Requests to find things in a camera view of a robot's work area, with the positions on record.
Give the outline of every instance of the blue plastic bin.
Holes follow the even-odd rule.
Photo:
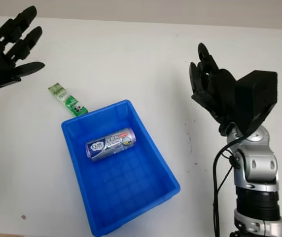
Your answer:
[[[91,162],[85,143],[131,127],[134,147]],[[129,100],[62,123],[92,234],[106,235],[180,191]]]

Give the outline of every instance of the black cable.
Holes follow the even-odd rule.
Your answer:
[[[229,149],[226,149],[225,151],[228,152],[228,153],[230,153],[231,156],[233,155],[233,153],[232,153]],[[224,158],[229,159],[229,157],[226,156],[225,154],[222,153],[221,155],[222,155]]]
[[[220,237],[220,226],[219,226],[219,206],[218,206],[218,187],[217,187],[217,180],[216,180],[216,165],[217,162],[222,155],[222,153],[230,148],[231,146],[239,143],[240,141],[244,140],[247,136],[240,137],[224,147],[221,148],[221,150],[216,154],[213,162],[213,228],[214,228],[214,235],[215,237]]]
[[[217,189],[218,194],[219,194],[220,189],[221,189],[222,185],[224,184],[226,178],[227,178],[227,177],[229,176],[229,174],[231,173],[232,169],[233,169],[233,166],[230,167],[230,169],[228,170],[228,172],[227,172],[226,175],[224,176],[224,178],[223,178],[221,184],[219,185],[219,187],[218,187],[218,189]]]

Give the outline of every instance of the small packet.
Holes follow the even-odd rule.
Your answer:
[[[64,104],[74,116],[80,116],[88,113],[88,110],[78,102],[70,93],[68,93],[59,83],[48,88],[49,91]]]

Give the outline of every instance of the robotic hand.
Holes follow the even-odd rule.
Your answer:
[[[15,19],[9,19],[0,28],[0,88],[21,81],[20,77],[37,72],[44,67],[41,62],[33,62],[16,67],[18,59],[24,60],[35,46],[42,34],[40,26],[33,29],[24,39],[22,33],[36,17],[34,6],[28,7]],[[13,43],[12,48],[4,54],[5,46]]]
[[[253,71],[236,81],[228,70],[218,68],[202,43],[198,54],[198,65],[190,64],[192,99],[220,123],[219,132],[228,141],[213,163],[215,236],[220,236],[218,192],[234,168],[234,223],[239,230],[230,237],[282,237],[277,160],[269,148],[269,133],[261,126],[277,102],[277,73]],[[218,187],[216,164],[224,151],[231,154],[232,167]]]

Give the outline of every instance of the white table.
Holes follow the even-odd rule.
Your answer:
[[[91,236],[60,127],[71,114],[47,90],[59,82],[90,110],[130,99],[181,186],[109,236],[212,236],[212,162],[226,139],[190,99],[188,68],[201,41],[237,79],[278,72],[279,101],[264,125],[279,162],[282,214],[282,30],[47,18],[35,25],[43,36],[25,61],[46,67],[0,89],[0,233]],[[219,163],[219,179],[228,167]],[[219,197],[223,237],[236,229],[235,198],[230,175]]]

